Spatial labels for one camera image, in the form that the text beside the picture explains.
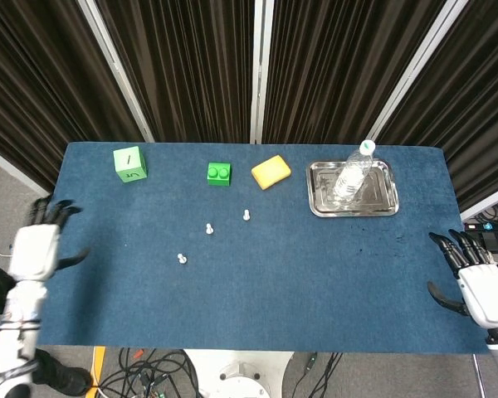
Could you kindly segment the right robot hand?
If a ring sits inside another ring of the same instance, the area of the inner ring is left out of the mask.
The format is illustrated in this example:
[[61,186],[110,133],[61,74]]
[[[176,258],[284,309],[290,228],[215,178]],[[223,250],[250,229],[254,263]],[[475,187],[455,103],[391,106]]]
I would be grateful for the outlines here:
[[449,265],[462,300],[447,298],[432,281],[427,283],[428,293],[440,306],[472,318],[481,328],[498,328],[498,263],[468,233],[450,229],[449,234],[431,232],[428,236]]

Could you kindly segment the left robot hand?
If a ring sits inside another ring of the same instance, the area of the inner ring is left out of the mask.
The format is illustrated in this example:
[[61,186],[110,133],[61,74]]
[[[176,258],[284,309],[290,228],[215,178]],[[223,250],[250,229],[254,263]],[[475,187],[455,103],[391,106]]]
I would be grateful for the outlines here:
[[55,272],[82,262],[90,253],[86,247],[72,257],[58,259],[61,233],[70,216],[81,209],[69,199],[51,204],[51,197],[35,200],[27,213],[26,225],[20,228],[12,245],[8,273],[17,281],[44,282]]

